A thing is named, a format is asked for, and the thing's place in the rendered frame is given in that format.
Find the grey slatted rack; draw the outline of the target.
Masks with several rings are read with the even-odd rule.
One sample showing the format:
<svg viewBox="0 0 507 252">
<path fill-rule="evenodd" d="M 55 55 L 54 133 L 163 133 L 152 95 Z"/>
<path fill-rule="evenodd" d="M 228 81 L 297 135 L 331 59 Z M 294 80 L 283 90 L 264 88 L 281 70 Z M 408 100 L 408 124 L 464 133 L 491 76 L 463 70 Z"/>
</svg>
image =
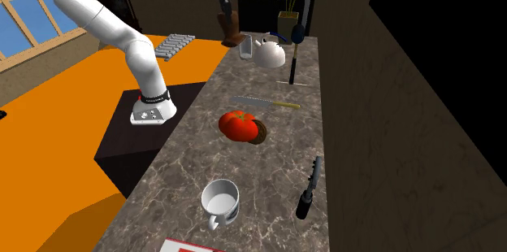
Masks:
<svg viewBox="0 0 507 252">
<path fill-rule="evenodd" d="M 195 36 L 193 35 L 170 34 L 155 47 L 155 55 L 157 58 L 163 58 L 165 61 L 168 61 L 194 39 Z"/>
</svg>

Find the brown wooden stand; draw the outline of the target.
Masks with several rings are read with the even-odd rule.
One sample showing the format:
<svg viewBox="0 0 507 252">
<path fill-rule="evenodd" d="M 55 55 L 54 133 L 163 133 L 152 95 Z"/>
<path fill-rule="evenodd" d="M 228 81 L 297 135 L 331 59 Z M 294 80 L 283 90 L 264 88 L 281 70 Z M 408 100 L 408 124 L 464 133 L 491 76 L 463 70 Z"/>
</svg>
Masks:
<svg viewBox="0 0 507 252">
<path fill-rule="evenodd" d="M 217 19 L 224 34 L 223 46 L 236 47 L 245 39 L 245 34 L 240 32 L 239 15 L 236 11 L 232 12 L 230 23 L 223 12 L 217 14 Z"/>
</svg>

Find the dark robot stand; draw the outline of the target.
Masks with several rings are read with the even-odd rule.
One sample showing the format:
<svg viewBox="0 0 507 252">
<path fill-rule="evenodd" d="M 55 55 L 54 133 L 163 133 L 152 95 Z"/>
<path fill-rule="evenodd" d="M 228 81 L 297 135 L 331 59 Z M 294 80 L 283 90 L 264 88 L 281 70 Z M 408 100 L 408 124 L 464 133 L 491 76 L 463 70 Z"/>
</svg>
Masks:
<svg viewBox="0 0 507 252">
<path fill-rule="evenodd" d="M 131 124 L 129 117 L 140 91 L 133 89 L 122 93 L 94 160 L 125 198 L 134 190 L 204 85 L 203 82 L 171 85 L 169 93 L 177 113 L 161 125 Z"/>
</svg>

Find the window with wooden frame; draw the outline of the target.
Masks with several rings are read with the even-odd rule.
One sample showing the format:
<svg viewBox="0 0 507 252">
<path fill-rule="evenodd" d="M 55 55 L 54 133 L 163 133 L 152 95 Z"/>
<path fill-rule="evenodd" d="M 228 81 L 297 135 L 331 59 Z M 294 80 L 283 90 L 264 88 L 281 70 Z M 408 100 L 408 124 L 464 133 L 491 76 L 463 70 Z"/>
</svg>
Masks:
<svg viewBox="0 0 507 252">
<path fill-rule="evenodd" d="M 0 72 L 84 34 L 53 0 L 0 0 Z"/>
</svg>

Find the white mug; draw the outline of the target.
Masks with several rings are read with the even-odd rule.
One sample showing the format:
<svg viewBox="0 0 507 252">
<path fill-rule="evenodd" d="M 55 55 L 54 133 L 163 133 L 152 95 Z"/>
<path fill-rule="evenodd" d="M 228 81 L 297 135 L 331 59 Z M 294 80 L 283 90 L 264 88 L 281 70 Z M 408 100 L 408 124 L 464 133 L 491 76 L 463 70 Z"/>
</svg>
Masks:
<svg viewBox="0 0 507 252">
<path fill-rule="evenodd" d="M 232 223 L 240 211 L 240 193 L 228 179 L 211 181 L 201 193 L 201 206 L 208 218 L 208 229 Z"/>
</svg>

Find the red and white book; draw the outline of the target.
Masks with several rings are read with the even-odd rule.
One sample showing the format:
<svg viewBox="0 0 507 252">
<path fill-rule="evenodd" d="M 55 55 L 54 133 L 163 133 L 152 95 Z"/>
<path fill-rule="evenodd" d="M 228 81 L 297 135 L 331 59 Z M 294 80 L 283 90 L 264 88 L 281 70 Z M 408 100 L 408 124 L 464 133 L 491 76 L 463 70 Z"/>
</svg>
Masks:
<svg viewBox="0 0 507 252">
<path fill-rule="evenodd" d="M 167 237 L 163 242 L 159 252 L 225 252 L 225 251 Z"/>
</svg>

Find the brown round coaster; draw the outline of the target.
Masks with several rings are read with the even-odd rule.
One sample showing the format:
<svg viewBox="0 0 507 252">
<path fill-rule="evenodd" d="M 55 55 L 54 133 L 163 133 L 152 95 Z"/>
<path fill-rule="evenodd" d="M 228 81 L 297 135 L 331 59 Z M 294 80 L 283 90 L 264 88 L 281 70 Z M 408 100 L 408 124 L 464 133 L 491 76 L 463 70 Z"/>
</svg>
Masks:
<svg viewBox="0 0 507 252">
<path fill-rule="evenodd" d="M 258 128 L 258 135 L 253 140 L 249 141 L 249 143 L 259 145 L 263 143 L 267 137 L 267 127 L 261 120 L 254 119 L 253 122 Z"/>
</svg>

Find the red tomato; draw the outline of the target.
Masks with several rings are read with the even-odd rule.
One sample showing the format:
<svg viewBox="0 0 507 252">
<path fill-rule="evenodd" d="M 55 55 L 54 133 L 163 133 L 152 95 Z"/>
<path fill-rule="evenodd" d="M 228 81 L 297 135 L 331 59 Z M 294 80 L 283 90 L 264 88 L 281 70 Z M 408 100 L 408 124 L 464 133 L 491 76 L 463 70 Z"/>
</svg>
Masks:
<svg viewBox="0 0 507 252">
<path fill-rule="evenodd" d="M 232 141 L 252 141 L 258 135 L 255 117 L 243 111 L 230 111 L 219 119 L 219 130 Z"/>
</svg>

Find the clear grey cup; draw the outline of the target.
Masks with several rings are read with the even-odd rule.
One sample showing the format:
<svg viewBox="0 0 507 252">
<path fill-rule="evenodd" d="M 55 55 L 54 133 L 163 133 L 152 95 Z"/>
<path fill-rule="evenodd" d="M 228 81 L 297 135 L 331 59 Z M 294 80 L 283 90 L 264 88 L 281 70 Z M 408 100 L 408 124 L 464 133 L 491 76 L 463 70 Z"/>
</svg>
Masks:
<svg viewBox="0 0 507 252">
<path fill-rule="evenodd" d="M 239 44 L 239 56 L 242 60 L 251 59 L 253 56 L 253 39 L 249 34 L 245 34 L 244 40 Z"/>
</svg>

